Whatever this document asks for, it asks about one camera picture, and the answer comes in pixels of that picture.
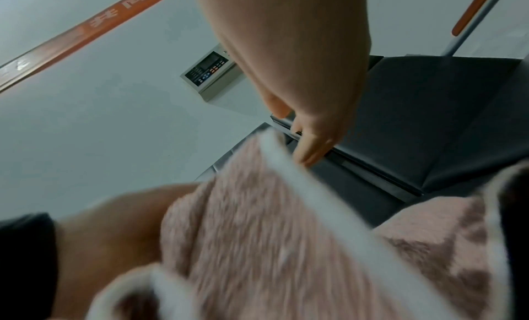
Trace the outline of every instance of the black sleeve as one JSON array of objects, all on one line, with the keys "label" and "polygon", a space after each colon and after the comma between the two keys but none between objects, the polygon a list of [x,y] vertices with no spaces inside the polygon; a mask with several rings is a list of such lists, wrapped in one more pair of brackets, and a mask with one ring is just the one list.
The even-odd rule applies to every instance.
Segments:
[{"label": "black sleeve", "polygon": [[47,214],[0,221],[2,318],[43,320],[57,287],[55,226]]}]

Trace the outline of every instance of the thermostat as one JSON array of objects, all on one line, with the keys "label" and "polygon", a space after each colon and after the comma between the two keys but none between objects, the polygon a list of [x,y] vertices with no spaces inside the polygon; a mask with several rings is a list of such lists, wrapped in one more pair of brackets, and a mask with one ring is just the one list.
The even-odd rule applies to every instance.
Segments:
[{"label": "thermostat", "polygon": [[218,44],[180,77],[204,101],[209,101],[233,82],[242,70]]}]

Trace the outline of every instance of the red sign strip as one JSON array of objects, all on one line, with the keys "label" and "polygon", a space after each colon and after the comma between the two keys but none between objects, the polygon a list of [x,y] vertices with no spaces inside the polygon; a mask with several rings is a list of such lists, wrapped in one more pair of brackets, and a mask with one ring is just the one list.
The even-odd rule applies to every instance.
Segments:
[{"label": "red sign strip", "polygon": [[161,0],[121,0],[0,67],[0,92],[67,57]]}]

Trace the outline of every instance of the digital display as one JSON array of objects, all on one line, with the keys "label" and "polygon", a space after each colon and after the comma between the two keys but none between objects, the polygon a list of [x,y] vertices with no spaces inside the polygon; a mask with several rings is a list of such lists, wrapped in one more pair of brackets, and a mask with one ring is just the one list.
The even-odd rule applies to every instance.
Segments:
[{"label": "digital display", "polygon": [[228,59],[225,57],[216,52],[211,52],[207,57],[200,61],[198,65],[187,72],[185,76],[196,86],[200,86],[227,62]]}]

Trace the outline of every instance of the towel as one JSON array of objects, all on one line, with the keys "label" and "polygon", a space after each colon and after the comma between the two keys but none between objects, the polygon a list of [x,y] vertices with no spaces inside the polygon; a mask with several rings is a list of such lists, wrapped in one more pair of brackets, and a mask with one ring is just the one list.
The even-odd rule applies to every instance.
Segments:
[{"label": "towel", "polygon": [[117,278],[87,319],[510,317],[500,209],[516,200],[527,163],[471,197],[411,206],[373,230],[282,140],[273,130],[252,137],[177,200],[161,225],[162,263]]}]

